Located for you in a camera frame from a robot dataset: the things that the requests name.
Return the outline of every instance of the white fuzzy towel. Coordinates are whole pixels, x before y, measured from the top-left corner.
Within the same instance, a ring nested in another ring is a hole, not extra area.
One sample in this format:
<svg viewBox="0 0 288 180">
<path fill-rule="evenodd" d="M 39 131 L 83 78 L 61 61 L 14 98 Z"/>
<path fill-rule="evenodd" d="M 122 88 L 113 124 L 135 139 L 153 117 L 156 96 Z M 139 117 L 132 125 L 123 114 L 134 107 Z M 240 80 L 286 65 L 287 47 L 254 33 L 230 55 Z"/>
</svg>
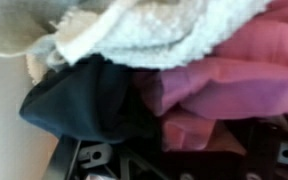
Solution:
<svg viewBox="0 0 288 180">
<path fill-rule="evenodd" d="M 203 58 L 263 12 L 268 2 L 0 0 L 0 55 L 29 51 L 46 57 L 58 51 L 73 65 L 89 54 L 102 53 L 118 64 L 168 69 Z M 49 42 L 53 49 L 36 43 L 46 34 L 54 34 Z"/>
</svg>

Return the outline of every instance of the pile of clothes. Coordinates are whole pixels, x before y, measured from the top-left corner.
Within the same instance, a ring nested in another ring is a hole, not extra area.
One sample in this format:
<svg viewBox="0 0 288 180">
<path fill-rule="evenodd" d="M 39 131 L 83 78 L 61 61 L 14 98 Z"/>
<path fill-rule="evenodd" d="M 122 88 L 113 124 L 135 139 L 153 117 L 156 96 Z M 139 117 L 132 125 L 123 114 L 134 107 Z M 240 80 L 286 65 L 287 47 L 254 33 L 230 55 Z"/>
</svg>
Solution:
<svg viewBox="0 0 288 180">
<path fill-rule="evenodd" d="M 121 143 L 160 124 L 164 151 L 245 155 L 223 121 L 288 132 L 288 0 L 13 1 L 0 55 L 26 55 L 20 114 L 56 136 Z"/>
</svg>

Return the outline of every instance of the pink clothing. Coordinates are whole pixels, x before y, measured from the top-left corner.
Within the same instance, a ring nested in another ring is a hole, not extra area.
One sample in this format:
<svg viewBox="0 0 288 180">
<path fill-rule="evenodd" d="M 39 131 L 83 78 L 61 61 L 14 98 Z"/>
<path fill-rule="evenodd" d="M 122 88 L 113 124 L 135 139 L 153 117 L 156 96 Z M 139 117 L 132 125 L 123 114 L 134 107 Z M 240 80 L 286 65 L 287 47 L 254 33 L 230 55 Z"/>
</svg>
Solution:
<svg viewBox="0 0 288 180">
<path fill-rule="evenodd" d="M 135 84 L 163 120 L 165 150 L 204 149 L 215 120 L 288 114 L 288 0 L 271 3 L 209 57 L 138 72 Z"/>
</svg>

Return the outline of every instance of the dark gray cloth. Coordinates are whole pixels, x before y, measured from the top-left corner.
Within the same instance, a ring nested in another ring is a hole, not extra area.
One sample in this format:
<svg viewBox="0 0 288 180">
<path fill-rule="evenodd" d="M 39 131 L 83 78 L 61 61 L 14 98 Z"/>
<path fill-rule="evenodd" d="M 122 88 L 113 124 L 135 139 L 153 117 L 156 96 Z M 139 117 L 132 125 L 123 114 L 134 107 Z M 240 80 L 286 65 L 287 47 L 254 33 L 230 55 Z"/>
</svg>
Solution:
<svg viewBox="0 0 288 180">
<path fill-rule="evenodd" d="M 151 137 L 152 116 L 131 88 L 131 74 L 94 55 L 35 86 L 20 115 L 57 137 L 106 143 Z"/>
</svg>

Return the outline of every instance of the gray fabric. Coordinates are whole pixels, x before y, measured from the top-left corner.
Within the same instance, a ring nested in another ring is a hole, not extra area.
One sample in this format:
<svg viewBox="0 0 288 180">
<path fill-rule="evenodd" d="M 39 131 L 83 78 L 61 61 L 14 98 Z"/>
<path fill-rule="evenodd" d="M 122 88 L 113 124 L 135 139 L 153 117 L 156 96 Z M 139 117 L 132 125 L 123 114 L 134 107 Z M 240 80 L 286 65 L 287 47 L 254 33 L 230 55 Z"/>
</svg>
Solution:
<svg viewBox="0 0 288 180">
<path fill-rule="evenodd" d="M 0 0 L 0 55 L 25 53 L 37 39 L 54 33 L 59 22 L 81 0 Z"/>
</svg>

